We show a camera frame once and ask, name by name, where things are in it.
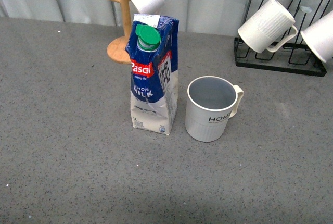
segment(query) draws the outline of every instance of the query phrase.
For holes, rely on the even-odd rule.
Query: black metal rack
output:
[[[261,0],[258,9],[260,9],[264,1],[265,0]],[[296,8],[294,9],[294,11],[291,11],[293,3],[296,1],[298,1]],[[302,22],[298,28],[298,34],[296,38],[291,40],[292,42],[284,44],[283,47],[275,53],[264,51],[263,53],[259,54],[253,51],[250,47],[248,47],[246,43],[244,43],[244,41],[240,38],[240,36],[238,36],[234,39],[234,54],[236,66],[305,74],[309,76],[325,76],[326,69],[322,62],[311,52],[308,46],[303,43],[303,40],[299,41],[300,31],[302,30],[302,27],[304,25],[305,18],[311,12],[311,9],[309,7],[301,6],[302,1],[303,0],[291,0],[287,7],[287,10],[294,16],[294,18],[297,14],[299,15],[299,13],[303,14]],[[331,0],[327,0],[325,2],[324,0],[319,1],[309,26],[314,22],[319,8],[321,8],[322,6],[324,6],[324,9],[318,19],[320,19],[324,15],[330,1]],[[251,2],[252,0],[249,0],[247,2],[242,25],[247,20]],[[286,34],[289,34],[289,32],[286,31],[285,34],[281,37],[281,39],[284,38]]]

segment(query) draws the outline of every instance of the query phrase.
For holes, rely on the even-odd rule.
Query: mug rack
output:
[[[111,60],[120,64],[130,64],[130,56],[125,51],[127,42],[129,41],[132,31],[132,21],[130,12],[130,0],[110,0],[120,3],[121,16],[123,20],[124,36],[114,39],[107,48],[108,56]]]
[[[260,9],[264,1],[265,0],[261,0],[258,9]],[[307,28],[314,23],[316,16],[317,20],[323,17],[331,0],[318,0],[318,5],[316,6],[311,21],[307,26],[304,25],[305,18],[309,16],[308,14],[312,12],[312,9],[302,6],[303,1],[304,0],[290,1],[287,10],[294,16],[294,18],[296,15],[298,15],[298,17],[301,16],[302,22],[298,26],[297,36],[291,39],[288,43],[285,43],[277,52],[270,53],[268,51],[263,51],[263,53],[259,54],[248,47],[239,35],[234,38],[236,66],[324,77],[327,71],[323,63],[311,52],[299,36],[303,27]],[[252,0],[248,0],[245,6],[245,14],[241,25],[243,25],[247,20],[251,3]],[[290,30],[286,31],[281,39],[289,33]]]

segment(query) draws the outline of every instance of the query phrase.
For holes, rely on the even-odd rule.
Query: gray countertop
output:
[[[330,223],[333,61],[325,77],[236,67],[233,37],[179,33],[169,136],[133,129],[117,27],[0,18],[1,223]],[[186,88],[245,92],[212,143],[185,130]]]

